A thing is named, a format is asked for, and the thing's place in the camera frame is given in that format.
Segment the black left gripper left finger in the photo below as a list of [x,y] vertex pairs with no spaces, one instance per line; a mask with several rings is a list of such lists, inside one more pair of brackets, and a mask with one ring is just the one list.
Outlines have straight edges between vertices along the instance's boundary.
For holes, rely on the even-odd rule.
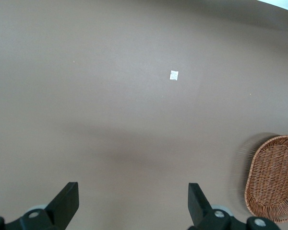
[[78,183],[69,182],[45,208],[30,210],[10,223],[0,217],[0,230],[64,230],[78,208]]

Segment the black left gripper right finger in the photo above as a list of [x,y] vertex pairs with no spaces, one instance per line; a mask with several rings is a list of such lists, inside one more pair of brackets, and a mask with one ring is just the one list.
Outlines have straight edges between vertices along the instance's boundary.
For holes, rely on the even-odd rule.
[[193,222],[190,230],[278,230],[267,218],[250,217],[245,223],[228,212],[213,209],[198,183],[188,185],[188,210]]

